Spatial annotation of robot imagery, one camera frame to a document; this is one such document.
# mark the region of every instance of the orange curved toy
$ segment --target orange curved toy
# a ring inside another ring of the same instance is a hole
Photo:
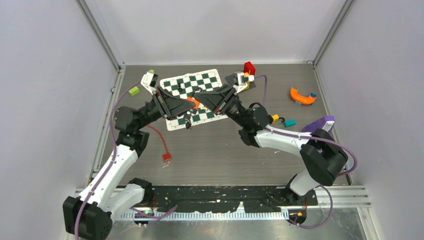
[[[317,98],[317,96],[313,93],[311,93],[308,97],[302,96],[298,93],[298,89],[294,87],[292,87],[290,90],[290,97],[297,103],[303,105],[311,105],[313,102],[315,102],[315,99]]]

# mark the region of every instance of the gray table surface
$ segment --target gray table surface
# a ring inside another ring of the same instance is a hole
[[[287,128],[300,131],[304,126],[326,115],[322,97],[309,64],[263,64],[255,65],[256,75],[268,77],[267,102],[269,114],[295,119],[296,125]],[[135,82],[139,82],[146,71],[154,69],[159,80],[217,69],[219,76],[242,71],[242,65],[175,65],[175,66],[128,66],[122,82],[123,92]],[[257,87],[239,94],[245,107],[253,102],[261,102],[264,94],[264,79],[255,81]],[[316,101],[310,106],[298,106],[289,96],[291,87],[299,89],[302,95],[315,93]],[[120,106],[140,108],[152,97],[144,89],[135,96],[124,97]],[[170,166],[163,168],[164,146],[158,134],[150,128],[147,148],[122,178],[126,185],[132,178],[141,178],[153,185],[285,185],[295,174],[305,169],[302,159],[271,148],[246,146],[240,140],[240,127],[226,118],[194,126],[192,130],[168,131],[165,120],[151,124],[162,132],[172,155]],[[282,124],[274,127],[284,129]],[[112,141],[107,140],[102,162],[112,152]],[[345,177],[339,177],[335,184],[346,184]]]

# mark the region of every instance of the chessboard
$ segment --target chessboard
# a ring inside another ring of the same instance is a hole
[[[187,73],[182,76],[175,76],[160,80],[160,86],[168,90],[173,96],[182,99],[191,97],[196,88],[201,88],[202,91],[213,91],[222,86],[222,82],[216,69],[200,71],[195,73]],[[191,116],[191,126],[210,123],[225,119],[225,114],[215,115],[207,108],[199,108],[198,112]],[[177,119],[166,119],[166,128],[168,131],[186,128],[184,116],[179,116]]]

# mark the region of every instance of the yellow block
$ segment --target yellow block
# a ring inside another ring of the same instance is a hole
[[[275,115],[272,115],[272,119],[273,119],[273,121],[272,121],[272,123],[271,124],[274,124],[275,122],[277,122],[278,121],[278,118],[280,118],[277,114],[275,114]]]

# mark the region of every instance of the white wall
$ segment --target white wall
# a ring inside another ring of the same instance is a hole
[[[344,2],[92,1],[127,65],[313,60]]]
[[[0,1],[0,35],[0,239],[64,239],[116,72],[74,0]]]
[[[385,239],[424,235],[422,0],[357,0],[318,64]]]

